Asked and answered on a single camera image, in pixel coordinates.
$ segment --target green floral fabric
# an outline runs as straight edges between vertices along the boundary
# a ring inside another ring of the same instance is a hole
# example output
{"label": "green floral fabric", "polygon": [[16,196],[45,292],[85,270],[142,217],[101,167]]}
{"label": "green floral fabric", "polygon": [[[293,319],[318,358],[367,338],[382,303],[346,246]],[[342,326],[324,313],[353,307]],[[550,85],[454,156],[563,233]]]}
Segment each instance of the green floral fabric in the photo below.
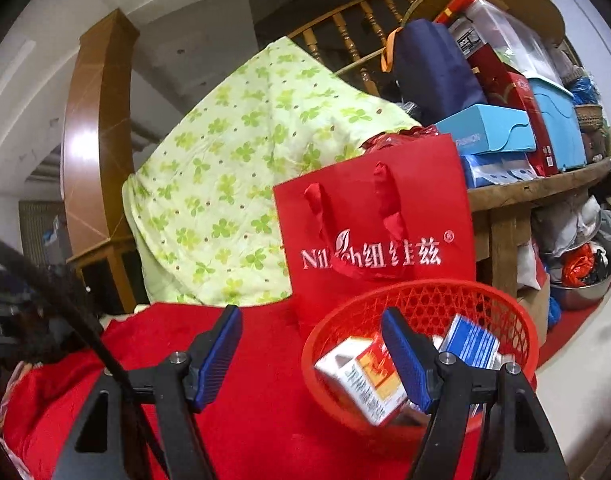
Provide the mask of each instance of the green floral fabric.
{"label": "green floral fabric", "polygon": [[270,303],[291,293],[272,186],[417,125],[282,38],[206,96],[123,189],[151,301]]}

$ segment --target shopping bag handle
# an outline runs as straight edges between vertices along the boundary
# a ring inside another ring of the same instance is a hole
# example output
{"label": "shopping bag handle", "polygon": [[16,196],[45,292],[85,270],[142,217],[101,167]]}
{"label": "shopping bag handle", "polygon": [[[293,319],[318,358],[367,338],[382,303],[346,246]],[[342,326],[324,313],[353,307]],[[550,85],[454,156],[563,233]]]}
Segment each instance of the shopping bag handle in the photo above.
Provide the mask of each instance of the shopping bag handle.
{"label": "shopping bag handle", "polygon": [[403,30],[402,27],[395,28],[388,34],[385,48],[381,51],[381,72],[391,72],[394,64],[394,38],[396,34]]}
{"label": "shopping bag handle", "polygon": [[[375,197],[379,206],[379,216],[395,250],[408,237],[407,227],[401,213],[401,197],[390,168],[378,162],[374,171]],[[336,272],[356,280],[396,280],[403,275],[403,263],[393,267],[393,272],[378,272],[372,267],[357,267],[341,258],[340,248],[336,247],[336,226],[333,221],[330,198],[319,182],[310,184],[304,192],[304,198],[317,220],[319,237],[330,253],[330,265]]]}

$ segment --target metal screw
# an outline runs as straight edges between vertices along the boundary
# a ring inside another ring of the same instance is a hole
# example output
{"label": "metal screw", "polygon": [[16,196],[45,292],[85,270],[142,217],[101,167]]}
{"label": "metal screw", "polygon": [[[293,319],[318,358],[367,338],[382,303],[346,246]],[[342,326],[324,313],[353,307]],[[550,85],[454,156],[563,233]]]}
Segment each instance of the metal screw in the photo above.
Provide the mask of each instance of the metal screw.
{"label": "metal screw", "polygon": [[507,363],[506,371],[511,375],[519,375],[521,373],[521,366],[517,363]]}
{"label": "metal screw", "polygon": [[457,356],[455,356],[452,352],[441,352],[439,354],[439,361],[441,361],[444,365],[453,365],[457,362]]}
{"label": "metal screw", "polygon": [[188,360],[188,354],[185,352],[172,352],[170,354],[170,363],[173,365],[180,365]]}

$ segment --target barcode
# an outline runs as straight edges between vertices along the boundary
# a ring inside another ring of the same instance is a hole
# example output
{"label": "barcode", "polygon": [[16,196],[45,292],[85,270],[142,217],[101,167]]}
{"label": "barcode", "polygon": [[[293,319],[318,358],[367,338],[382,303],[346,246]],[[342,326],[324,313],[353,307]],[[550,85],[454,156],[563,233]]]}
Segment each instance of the barcode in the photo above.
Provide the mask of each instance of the barcode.
{"label": "barcode", "polygon": [[346,372],[346,377],[348,378],[349,389],[357,394],[359,407],[361,407],[373,421],[380,422],[385,416],[385,410],[368,385],[365,376],[359,372],[356,367],[351,367]]}

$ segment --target tiled floor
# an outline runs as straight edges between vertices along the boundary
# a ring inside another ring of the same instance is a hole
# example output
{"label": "tiled floor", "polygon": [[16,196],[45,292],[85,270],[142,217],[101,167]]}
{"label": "tiled floor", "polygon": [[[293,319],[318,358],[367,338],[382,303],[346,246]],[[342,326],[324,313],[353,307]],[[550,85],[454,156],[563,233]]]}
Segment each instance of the tiled floor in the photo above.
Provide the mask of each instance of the tiled floor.
{"label": "tiled floor", "polygon": [[537,370],[537,394],[576,478],[611,429],[611,294]]}

